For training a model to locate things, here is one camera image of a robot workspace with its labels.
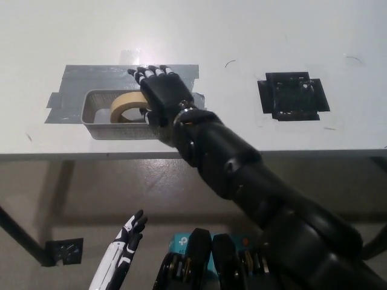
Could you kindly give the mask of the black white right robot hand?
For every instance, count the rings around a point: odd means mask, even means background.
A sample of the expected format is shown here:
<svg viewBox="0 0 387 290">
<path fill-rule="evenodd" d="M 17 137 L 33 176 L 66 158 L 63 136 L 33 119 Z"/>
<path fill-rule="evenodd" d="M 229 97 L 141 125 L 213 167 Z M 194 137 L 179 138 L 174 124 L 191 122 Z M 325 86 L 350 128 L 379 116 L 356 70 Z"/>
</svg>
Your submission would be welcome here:
<svg viewBox="0 0 387 290">
<path fill-rule="evenodd" d="M 195 106 L 192 93 L 182 78 L 166 65 L 139 66 L 128 69 L 128 74 L 140 85 L 149 104 L 146 116 L 150 125 L 169 126 L 181 111 Z"/>
</svg>

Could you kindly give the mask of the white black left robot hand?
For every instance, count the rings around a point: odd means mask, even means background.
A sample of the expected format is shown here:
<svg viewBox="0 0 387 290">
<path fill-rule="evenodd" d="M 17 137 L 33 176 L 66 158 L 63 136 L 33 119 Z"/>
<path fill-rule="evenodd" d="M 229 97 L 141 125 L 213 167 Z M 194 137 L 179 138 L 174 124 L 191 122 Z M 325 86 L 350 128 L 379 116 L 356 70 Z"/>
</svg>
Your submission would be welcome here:
<svg viewBox="0 0 387 290">
<path fill-rule="evenodd" d="M 139 210 L 122 226 L 109 244 L 89 286 L 90 289 L 119 290 L 130 269 L 135 252 L 143 237 L 148 218 Z"/>
</svg>

